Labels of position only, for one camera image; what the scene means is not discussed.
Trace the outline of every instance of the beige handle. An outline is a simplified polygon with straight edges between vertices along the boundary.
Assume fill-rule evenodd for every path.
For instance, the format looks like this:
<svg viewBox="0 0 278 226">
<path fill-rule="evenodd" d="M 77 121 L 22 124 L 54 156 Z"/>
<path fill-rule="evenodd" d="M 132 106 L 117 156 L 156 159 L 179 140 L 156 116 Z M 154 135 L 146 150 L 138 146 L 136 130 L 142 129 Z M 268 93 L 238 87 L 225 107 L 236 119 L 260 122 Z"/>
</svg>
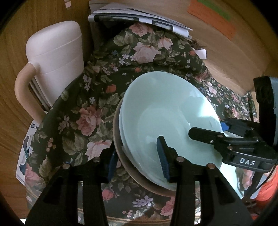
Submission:
<svg viewBox="0 0 278 226">
<path fill-rule="evenodd" d="M 28 87 L 29 82 L 35 77 L 36 73 L 35 67 L 31 63 L 27 63 L 16 77 L 14 92 L 22 107 L 40 124 L 46 114 L 35 100 Z"/>
</svg>

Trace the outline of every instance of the orange sticky note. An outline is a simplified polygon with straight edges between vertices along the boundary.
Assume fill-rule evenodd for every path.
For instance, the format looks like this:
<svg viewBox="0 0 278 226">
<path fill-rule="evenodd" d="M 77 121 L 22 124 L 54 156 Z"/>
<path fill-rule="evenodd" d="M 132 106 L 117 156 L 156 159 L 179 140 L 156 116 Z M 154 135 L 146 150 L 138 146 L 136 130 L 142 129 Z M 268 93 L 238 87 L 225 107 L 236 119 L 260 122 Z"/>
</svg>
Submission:
<svg viewBox="0 0 278 226">
<path fill-rule="evenodd" d="M 232 40 L 235 35 L 236 29 L 231 22 L 227 21 L 219 13 L 197 0 L 191 0 L 187 12 L 213 26 L 229 40 Z"/>
</svg>

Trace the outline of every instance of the green sticky note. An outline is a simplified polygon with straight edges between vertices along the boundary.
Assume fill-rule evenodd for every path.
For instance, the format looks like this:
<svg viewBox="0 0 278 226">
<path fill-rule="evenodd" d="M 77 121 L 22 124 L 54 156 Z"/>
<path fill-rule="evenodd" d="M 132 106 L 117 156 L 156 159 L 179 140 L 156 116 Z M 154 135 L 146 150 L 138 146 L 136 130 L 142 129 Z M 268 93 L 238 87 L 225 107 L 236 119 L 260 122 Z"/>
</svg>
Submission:
<svg viewBox="0 0 278 226">
<path fill-rule="evenodd" d="M 225 20 L 230 21 L 231 17 L 228 13 L 223 11 L 219 6 L 215 5 L 209 0 L 197 0 L 198 2 L 204 4 L 205 6 L 209 7 L 213 11 L 217 12 L 220 16 L 222 16 Z"/>
</svg>

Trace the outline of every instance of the floral tablecloth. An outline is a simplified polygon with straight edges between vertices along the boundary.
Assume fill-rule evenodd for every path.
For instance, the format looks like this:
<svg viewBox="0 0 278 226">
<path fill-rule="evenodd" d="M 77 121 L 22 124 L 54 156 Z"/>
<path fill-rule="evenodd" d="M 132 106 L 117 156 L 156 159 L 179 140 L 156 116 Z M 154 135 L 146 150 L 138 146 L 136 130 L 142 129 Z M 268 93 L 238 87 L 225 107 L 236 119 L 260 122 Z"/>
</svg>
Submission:
<svg viewBox="0 0 278 226">
<path fill-rule="evenodd" d="M 63 91 L 34 135 L 25 170 L 30 207 L 62 164 L 84 164 L 110 146 L 117 104 L 132 81 L 149 71 L 170 72 L 193 84 L 219 119 L 257 120 L 251 94 L 240 96 L 214 80 L 190 41 L 161 28 L 133 24 L 92 54 L 84 72 Z M 102 189 L 110 225 L 169 225 L 174 197 L 144 189 L 120 162 Z M 199 198 L 197 192 L 196 223 Z M 83 223 L 82 199 L 78 207 Z"/>
</svg>

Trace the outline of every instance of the white plate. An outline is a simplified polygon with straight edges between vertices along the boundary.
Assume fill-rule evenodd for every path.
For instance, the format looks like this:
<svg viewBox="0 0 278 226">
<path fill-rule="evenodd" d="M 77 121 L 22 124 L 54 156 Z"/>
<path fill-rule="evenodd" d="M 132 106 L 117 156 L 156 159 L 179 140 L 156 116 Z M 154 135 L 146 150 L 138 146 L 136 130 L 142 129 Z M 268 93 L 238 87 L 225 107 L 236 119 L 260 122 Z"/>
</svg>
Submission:
<svg viewBox="0 0 278 226">
<path fill-rule="evenodd" d="M 170 190 L 159 161 L 156 140 L 164 136 L 169 147 L 194 164 L 221 166 L 212 145 L 191 140 L 188 130 L 199 127 L 222 132 L 210 102 L 192 84 L 166 72 L 148 72 L 128 87 L 120 110 L 122 131 L 135 167 L 149 180 Z"/>
</svg>

